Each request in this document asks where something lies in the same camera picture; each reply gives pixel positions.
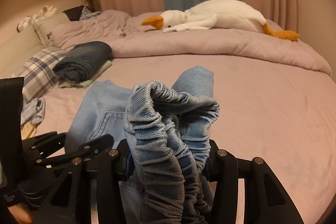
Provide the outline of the dark folded jeans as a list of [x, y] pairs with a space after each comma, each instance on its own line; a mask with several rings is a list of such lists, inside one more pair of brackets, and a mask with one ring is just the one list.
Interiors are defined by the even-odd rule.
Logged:
[[60, 79], [71, 83], [89, 80], [112, 57], [112, 48], [101, 41], [76, 45], [53, 68]]

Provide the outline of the small white plush toy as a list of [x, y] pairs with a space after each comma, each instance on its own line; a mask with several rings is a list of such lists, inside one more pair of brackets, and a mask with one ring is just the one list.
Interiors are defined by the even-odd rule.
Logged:
[[49, 18], [50, 16], [53, 16], [58, 13], [58, 8], [54, 6], [43, 6], [42, 9], [33, 15], [29, 15], [25, 18], [23, 18], [19, 24], [17, 25], [17, 32], [22, 32], [25, 28], [31, 26], [32, 24]]

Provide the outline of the white goose plush toy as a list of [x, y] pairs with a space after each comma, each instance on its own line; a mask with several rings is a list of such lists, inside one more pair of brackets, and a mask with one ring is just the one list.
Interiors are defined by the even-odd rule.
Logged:
[[144, 19], [141, 24], [163, 32], [223, 28], [257, 32], [292, 42], [299, 38], [294, 31], [273, 30], [260, 11], [237, 0], [209, 0], [185, 11], [167, 10]]

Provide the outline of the beige pillow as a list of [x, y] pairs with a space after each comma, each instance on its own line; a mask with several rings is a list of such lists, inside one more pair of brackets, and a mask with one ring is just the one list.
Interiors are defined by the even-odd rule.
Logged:
[[33, 23], [33, 28], [44, 46], [52, 43], [52, 31], [60, 24], [68, 23], [68, 16], [62, 12]]

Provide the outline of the dark clothing on bed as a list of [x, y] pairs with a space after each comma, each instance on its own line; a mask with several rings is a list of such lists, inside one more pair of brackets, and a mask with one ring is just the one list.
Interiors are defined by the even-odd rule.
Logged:
[[90, 18], [95, 18], [102, 14], [101, 11], [93, 11], [88, 6], [81, 5], [63, 11], [70, 21], [81, 21]]

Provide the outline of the pink bed sheet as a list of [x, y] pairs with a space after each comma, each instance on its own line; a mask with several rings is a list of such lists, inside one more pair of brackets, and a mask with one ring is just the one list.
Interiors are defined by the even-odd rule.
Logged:
[[322, 72], [227, 55], [115, 59], [100, 81], [171, 86], [197, 65], [214, 73], [220, 116], [212, 139], [236, 157], [263, 158], [303, 221], [319, 223], [335, 195], [335, 82]]

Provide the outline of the small blue cloth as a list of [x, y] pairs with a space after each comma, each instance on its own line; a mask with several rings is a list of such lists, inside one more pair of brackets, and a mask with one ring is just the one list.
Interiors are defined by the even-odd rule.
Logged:
[[45, 118], [46, 103], [43, 98], [35, 98], [25, 106], [21, 112], [21, 125], [31, 122], [39, 125]]

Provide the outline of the pink folded duvet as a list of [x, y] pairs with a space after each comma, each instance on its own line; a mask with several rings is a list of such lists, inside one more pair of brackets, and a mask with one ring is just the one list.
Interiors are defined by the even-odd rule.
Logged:
[[58, 25], [54, 46], [65, 51], [91, 41], [107, 43], [116, 58], [164, 55], [234, 55], [292, 65], [332, 74], [328, 62], [306, 43], [291, 42], [236, 29], [211, 29], [165, 33], [142, 26], [145, 14], [132, 17], [107, 10], [95, 18]]

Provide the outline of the light blue denim pants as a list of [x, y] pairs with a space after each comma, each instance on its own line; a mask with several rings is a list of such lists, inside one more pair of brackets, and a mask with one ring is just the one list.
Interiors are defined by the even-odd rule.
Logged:
[[219, 116], [214, 74], [196, 66], [172, 87], [150, 81], [126, 89], [97, 82], [86, 93], [66, 137], [65, 151], [109, 134], [126, 139], [135, 171], [120, 183], [128, 223], [205, 223], [214, 195], [202, 175]]

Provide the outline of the plaid pillow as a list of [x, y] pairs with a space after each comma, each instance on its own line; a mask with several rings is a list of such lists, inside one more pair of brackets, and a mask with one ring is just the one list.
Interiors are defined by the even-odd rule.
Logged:
[[11, 77], [23, 77], [23, 102], [28, 104], [35, 98], [42, 98], [57, 83], [54, 66], [66, 55], [66, 51], [47, 47], [31, 57]]

